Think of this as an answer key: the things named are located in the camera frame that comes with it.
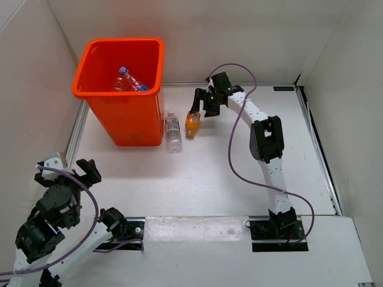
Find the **blue label water bottle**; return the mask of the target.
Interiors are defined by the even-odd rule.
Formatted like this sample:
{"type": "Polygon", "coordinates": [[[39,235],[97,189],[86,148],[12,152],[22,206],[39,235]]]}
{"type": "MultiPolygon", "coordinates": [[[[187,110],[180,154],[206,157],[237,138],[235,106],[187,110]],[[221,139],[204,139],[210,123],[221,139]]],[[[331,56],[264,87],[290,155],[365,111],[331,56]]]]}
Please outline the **blue label water bottle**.
{"type": "Polygon", "coordinates": [[[127,91],[149,91],[149,88],[132,76],[126,67],[122,66],[118,71],[127,91]]]}

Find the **clear bottle white label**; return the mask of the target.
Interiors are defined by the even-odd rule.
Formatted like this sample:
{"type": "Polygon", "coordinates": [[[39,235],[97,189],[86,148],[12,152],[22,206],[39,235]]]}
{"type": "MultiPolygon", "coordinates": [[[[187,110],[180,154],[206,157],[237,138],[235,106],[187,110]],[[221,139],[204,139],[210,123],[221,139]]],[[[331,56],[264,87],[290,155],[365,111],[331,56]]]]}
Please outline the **clear bottle white label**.
{"type": "Polygon", "coordinates": [[[182,150],[182,137],[178,117],[168,113],[165,118],[165,132],[167,150],[169,153],[176,153],[182,150]]]}

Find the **clear bottle white cap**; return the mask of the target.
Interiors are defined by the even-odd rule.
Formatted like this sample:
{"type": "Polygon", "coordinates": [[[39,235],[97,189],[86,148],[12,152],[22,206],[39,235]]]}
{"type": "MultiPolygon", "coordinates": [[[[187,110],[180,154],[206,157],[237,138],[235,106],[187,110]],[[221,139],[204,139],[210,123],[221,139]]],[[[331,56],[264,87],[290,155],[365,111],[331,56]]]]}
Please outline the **clear bottle white cap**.
{"type": "Polygon", "coordinates": [[[124,78],[119,75],[117,76],[112,85],[111,85],[111,91],[113,92],[124,92],[127,91],[127,86],[125,84],[124,78]]]}

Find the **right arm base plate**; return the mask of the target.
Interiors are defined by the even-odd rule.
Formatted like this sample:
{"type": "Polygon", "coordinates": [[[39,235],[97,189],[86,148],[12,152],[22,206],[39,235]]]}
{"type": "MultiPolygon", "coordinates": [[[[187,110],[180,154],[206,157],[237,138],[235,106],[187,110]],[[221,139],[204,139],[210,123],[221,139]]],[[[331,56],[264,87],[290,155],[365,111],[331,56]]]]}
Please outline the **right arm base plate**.
{"type": "Polygon", "coordinates": [[[301,220],[287,231],[277,233],[270,220],[250,218],[244,223],[250,230],[252,251],[257,252],[307,252],[308,244],[301,220]]]}

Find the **orange juice bottle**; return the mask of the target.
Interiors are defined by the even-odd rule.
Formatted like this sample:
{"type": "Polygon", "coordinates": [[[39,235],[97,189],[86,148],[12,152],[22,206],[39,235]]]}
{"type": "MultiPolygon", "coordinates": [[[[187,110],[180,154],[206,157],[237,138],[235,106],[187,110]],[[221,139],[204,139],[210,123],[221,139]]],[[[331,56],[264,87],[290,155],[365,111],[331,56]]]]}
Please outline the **orange juice bottle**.
{"type": "Polygon", "coordinates": [[[196,112],[191,114],[190,112],[186,116],[185,129],[186,138],[193,139],[199,129],[200,113],[196,112]]]}

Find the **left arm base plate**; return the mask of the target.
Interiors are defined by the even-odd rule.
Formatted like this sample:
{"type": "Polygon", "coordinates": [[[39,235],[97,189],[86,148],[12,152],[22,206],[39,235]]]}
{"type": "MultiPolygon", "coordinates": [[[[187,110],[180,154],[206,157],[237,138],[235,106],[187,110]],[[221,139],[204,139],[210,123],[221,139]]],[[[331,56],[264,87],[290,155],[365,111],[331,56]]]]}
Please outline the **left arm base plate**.
{"type": "Polygon", "coordinates": [[[143,239],[145,230],[144,217],[128,217],[127,226],[118,238],[108,239],[100,244],[94,252],[109,253],[111,251],[143,251],[143,239]]]}

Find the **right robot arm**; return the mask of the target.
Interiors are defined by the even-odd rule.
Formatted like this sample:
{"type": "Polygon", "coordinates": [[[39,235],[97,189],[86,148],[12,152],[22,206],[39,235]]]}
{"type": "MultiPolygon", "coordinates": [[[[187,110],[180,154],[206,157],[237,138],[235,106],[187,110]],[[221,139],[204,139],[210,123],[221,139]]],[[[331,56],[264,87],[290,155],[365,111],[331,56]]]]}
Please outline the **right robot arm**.
{"type": "Polygon", "coordinates": [[[225,72],[215,74],[205,80],[206,89],[197,88],[190,112],[200,109],[206,117],[220,115],[220,107],[226,106],[236,112],[250,128],[250,153],[263,172],[269,198],[268,233],[282,239],[293,233],[297,222],[296,211],[288,198],[282,171],[284,137],[282,123],[278,116],[270,116],[261,111],[249,99],[242,87],[232,85],[225,72]]]}

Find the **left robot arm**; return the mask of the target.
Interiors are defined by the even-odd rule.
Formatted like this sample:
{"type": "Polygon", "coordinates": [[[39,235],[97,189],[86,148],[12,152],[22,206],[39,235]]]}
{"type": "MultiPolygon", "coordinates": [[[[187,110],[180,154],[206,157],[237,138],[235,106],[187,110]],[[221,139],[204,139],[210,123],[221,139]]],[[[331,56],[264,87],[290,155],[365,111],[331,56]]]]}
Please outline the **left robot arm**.
{"type": "Polygon", "coordinates": [[[108,239],[126,235],[127,220],[116,208],[100,209],[90,187],[101,182],[94,160],[77,160],[84,172],[79,175],[58,155],[37,164],[34,180],[46,188],[16,236],[16,259],[12,271],[1,273],[4,286],[62,286],[69,268],[97,250],[108,239]],[[65,239],[64,229],[80,223],[81,193],[85,192],[95,208],[93,222],[84,237],[58,259],[50,261],[65,239]]]}

